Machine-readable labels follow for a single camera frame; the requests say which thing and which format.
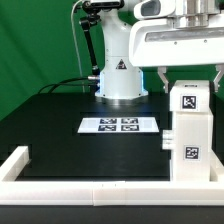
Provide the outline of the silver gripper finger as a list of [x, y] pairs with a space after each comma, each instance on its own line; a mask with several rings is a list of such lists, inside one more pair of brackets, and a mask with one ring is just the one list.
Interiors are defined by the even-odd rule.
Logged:
[[169, 81], [166, 77], [166, 73], [167, 73], [167, 68], [166, 67], [159, 67], [157, 69], [157, 73], [158, 73], [158, 76], [159, 78], [161, 79], [161, 81], [163, 82], [163, 89], [164, 89], [164, 92], [165, 93], [168, 93], [169, 92]]
[[217, 74], [213, 80], [214, 88], [219, 88], [219, 81], [224, 76], [224, 64], [216, 65]]

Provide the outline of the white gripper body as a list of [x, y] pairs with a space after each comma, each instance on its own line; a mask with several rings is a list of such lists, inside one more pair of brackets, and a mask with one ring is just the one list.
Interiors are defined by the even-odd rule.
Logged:
[[175, 29], [169, 19], [143, 20], [130, 33], [129, 59], [137, 67], [224, 63], [224, 16], [207, 27]]

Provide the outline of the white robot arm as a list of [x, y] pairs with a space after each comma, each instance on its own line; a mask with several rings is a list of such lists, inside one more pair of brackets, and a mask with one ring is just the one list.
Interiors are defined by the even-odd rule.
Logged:
[[105, 67], [96, 95], [110, 100], [145, 96], [142, 70], [224, 64], [224, 9], [218, 0], [88, 0], [102, 19]]

